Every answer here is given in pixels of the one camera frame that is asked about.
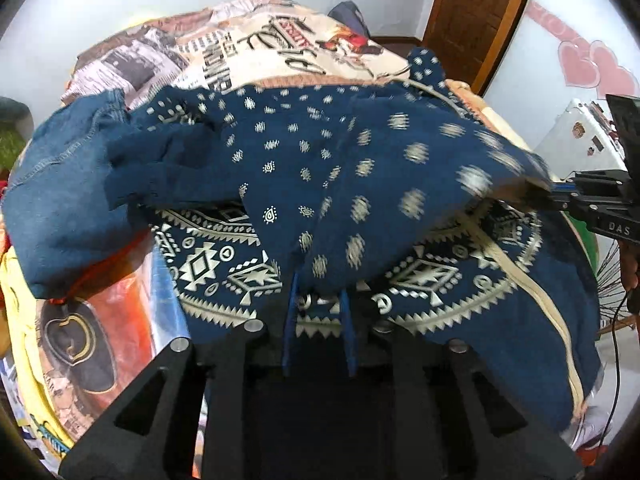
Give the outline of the person right hand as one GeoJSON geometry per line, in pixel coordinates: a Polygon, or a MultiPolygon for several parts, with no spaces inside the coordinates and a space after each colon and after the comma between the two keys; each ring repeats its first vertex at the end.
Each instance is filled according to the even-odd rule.
{"type": "Polygon", "coordinates": [[[620,240],[620,279],[626,292],[634,290],[639,285],[640,247],[637,244],[620,240]]]}

